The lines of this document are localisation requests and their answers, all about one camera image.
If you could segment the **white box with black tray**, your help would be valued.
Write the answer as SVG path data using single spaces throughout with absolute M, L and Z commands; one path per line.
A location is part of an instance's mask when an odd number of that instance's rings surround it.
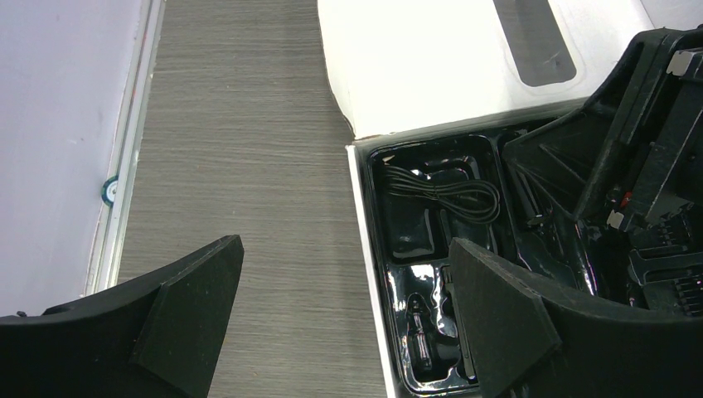
M 347 156 L 388 397 L 412 391 L 400 376 L 382 317 L 362 146 L 566 109 L 595 90 L 635 34 L 702 21 L 699 1 L 552 1 L 549 7 L 575 76 L 531 88 L 519 78 L 490 1 L 318 3 L 329 87 L 354 137 Z

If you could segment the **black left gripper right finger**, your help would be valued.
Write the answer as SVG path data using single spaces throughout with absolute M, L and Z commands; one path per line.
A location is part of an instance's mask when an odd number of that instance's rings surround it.
M 449 262 L 482 396 L 701 396 L 700 318 L 594 297 L 470 240 Z

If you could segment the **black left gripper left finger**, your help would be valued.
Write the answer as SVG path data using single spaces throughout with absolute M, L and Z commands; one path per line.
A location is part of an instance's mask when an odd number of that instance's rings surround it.
M 2 396 L 207 396 L 244 254 L 226 235 L 39 316 L 2 317 Z

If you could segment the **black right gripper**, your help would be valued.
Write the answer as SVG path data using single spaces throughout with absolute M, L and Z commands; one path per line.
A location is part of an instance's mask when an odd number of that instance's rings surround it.
M 502 149 L 517 263 L 634 308 L 702 313 L 702 30 L 637 34 L 578 108 Z

